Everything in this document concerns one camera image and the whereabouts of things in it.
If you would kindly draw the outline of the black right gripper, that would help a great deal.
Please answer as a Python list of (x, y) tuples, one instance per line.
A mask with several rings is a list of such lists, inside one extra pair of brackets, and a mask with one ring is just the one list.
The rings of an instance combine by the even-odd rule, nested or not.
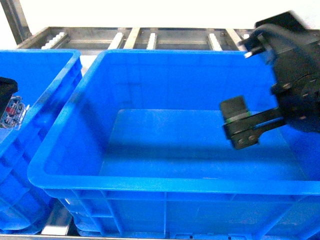
[(234, 149), (259, 143), (259, 137), (285, 125), (307, 133), (320, 131), (320, 38), (302, 19), (286, 11), (254, 24), (239, 42), (271, 65), (278, 108), (251, 114), (242, 95), (220, 103), (223, 130)]

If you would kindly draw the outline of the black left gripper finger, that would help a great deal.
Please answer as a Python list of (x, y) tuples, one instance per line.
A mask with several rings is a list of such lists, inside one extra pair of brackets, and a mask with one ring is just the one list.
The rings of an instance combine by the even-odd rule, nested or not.
[(0, 117), (3, 116), (12, 95), (17, 91), (18, 83), (15, 80), (0, 77)]

